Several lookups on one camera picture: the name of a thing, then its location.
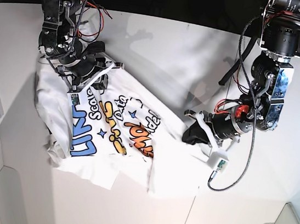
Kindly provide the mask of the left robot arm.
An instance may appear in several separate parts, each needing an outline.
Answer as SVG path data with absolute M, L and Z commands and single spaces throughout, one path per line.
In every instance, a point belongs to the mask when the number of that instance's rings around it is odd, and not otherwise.
M 276 128 L 295 71 L 290 61 L 300 58 L 300 0 L 262 0 L 259 16 L 246 27 L 255 21 L 259 22 L 258 32 L 245 50 L 238 50 L 239 59 L 219 82 L 224 85 L 235 72 L 242 72 L 248 88 L 241 89 L 238 99 L 220 100 L 213 113 L 203 113 L 209 135 L 195 122 L 184 132 L 183 142 L 210 145 L 213 137 L 221 145 L 257 129 Z

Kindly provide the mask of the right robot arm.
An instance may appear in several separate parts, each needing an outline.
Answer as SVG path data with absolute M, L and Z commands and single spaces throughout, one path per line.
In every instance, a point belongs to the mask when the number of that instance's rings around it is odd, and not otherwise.
M 83 15 L 94 8 L 99 27 L 94 34 L 84 34 Z M 77 93 L 86 87 L 104 90 L 108 85 L 106 69 L 121 68 L 104 56 L 105 44 L 97 38 L 104 28 L 106 9 L 93 0 L 42 0 L 43 25 L 38 38 L 41 56 L 52 70 Z

